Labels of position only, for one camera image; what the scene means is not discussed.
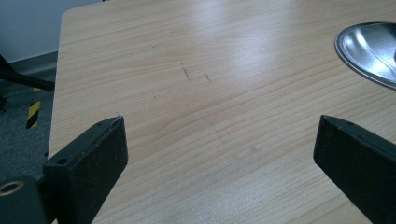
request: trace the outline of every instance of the pen mark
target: pen mark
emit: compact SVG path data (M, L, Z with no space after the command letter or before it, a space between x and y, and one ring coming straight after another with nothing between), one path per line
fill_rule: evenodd
M210 80L210 77L209 77L209 75L208 75L208 74L205 74L205 77L206 77L207 81L209 81L209 82L211 82L211 81L212 81L212 80Z
M183 63L181 63L180 65L181 65L181 68L184 71L184 75L186 75L186 78L190 78L189 73L187 72L187 69L184 67Z

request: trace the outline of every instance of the gray carpet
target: gray carpet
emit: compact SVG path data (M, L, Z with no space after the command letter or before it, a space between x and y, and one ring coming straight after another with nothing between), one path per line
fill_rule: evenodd
M18 66L25 68L27 63L36 61L14 63L11 66L20 72ZM39 65L34 66L31 71L34 72L28 74L29 76L55 80L56 68ZM29 95L32 92L31 87L0 81L0 95L3 98ZM52 105L53 94L41 101L37 126L31 129L26 129L30 104L0 113L0 181L20 175L29 175L36 179L42 176L42 165L47 160L50 143Z

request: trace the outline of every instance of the wall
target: wall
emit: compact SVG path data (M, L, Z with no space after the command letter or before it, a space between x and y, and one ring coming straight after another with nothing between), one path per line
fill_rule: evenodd
M0 54L9 62L57 51L62 14L102 0L0 0Z

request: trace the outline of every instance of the stainless steel bowl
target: stainless steel bowl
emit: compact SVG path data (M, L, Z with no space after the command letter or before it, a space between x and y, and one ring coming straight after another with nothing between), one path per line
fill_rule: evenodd
M367 22L348 27L335 39L335 48L356 72L396 90L396 23Z

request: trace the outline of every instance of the light wood tabletop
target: light wood tabletop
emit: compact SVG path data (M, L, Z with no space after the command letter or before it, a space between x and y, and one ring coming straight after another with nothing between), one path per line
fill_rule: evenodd
M318 168L322 114L396 142L395 91L334 50L391 0L112 0L63 17L49 154L124 116L94 223L370 223Z

